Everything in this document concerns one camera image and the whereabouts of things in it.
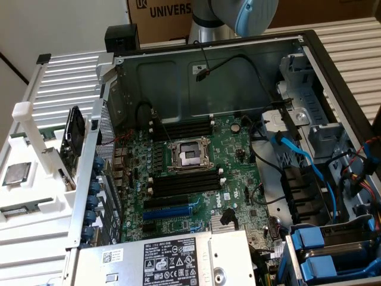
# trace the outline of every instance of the cardboard box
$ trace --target cardboard box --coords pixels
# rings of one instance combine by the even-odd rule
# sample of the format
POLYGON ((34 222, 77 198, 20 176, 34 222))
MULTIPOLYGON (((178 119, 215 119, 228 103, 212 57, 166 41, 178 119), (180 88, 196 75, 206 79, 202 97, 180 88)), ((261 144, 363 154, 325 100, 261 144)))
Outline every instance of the cardboard box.
POLYGON ((140 43, 185 38, 192 24, 192 0, 127 0, 140 43))
POLYGON ((270 28, 374 16, 375 0, 279 0, 270 28))
MULTIPOLYGON (((279 0, 270 28, 373 17, 376 1, 279 0)), ((127 0, 127 4, 132 23, 138 25, 140 43, 164 42, 189 35, 192 0, 127 0)))

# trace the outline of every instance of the black box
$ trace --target black box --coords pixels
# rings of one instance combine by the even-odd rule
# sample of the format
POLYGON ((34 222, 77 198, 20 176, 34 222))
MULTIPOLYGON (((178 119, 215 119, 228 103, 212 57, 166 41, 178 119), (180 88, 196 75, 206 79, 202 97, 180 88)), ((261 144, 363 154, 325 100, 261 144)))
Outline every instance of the black box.
POLYGON ((130 24, 107 28, 105 44, 107 52, 113 52, 115 56, 140 49, 137 25, 130 24))

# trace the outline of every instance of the ventilation grille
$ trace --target ventilation grille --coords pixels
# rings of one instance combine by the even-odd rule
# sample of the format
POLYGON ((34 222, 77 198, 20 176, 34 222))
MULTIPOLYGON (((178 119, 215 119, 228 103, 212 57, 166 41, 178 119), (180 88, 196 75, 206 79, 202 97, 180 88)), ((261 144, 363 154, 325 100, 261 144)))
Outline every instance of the ventilation grille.
POLYGON ((115 139, 115 133, 113 125, 111 123, 110 114, 108 113, 107 105, 104 103, 102 107, 102 120, 101 120, 101 133, 102 133, 102 145, 96 147, 96 152, 104 160, 108 160, 110 166, 113 165, 114 160, 114 149, 115 142, 112 142, 115 139))

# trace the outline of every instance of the warning label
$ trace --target warning label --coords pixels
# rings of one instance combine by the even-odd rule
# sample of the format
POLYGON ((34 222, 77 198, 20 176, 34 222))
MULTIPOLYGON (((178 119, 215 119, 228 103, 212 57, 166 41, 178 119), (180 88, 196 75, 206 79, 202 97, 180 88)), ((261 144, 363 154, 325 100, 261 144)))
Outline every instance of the warning label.
POLYGON ((196 239, 144 245, 143 286, 198 286, 196 239))

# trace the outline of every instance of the white wall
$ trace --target white wall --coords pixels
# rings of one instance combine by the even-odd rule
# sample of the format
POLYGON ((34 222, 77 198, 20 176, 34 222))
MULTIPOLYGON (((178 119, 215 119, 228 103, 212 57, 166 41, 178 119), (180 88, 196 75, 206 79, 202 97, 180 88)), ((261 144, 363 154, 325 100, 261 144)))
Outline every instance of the white wall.
POLYGON ((13 122, 13 107, 22 99, 26 88, 27 85, 0 60, 0 148, 13 122))
MULTIPOLYGON (((0 0, 0 51, 30 80, 40 54, 104 50, 107 27, 127 23, 123 1, 0 0)), ((0 60, 0 147, 25 88, 0 60)))

